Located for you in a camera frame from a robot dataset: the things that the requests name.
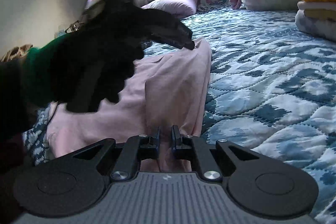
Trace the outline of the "green sleeved left forearm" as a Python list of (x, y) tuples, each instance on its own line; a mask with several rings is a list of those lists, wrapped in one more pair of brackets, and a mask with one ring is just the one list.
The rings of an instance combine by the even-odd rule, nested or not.
[(25, 57), (1, 63), (1, 133), (6, 139), (34, 124), (34, 106), (68, 102), (73, 96), (74, 36), (60, 36), (41, 49), (29, 50)]

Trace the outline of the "black gloved left hand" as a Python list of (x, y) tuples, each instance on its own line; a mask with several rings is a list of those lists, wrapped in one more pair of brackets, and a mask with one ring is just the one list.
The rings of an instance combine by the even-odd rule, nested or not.
[(58, 102), (73, 113), (97, 112), (101, 101), (119, 101), (134, 61), (143, 58), (145, 11), (131, 8), (102, 12), (66, 41), (65, 72)]

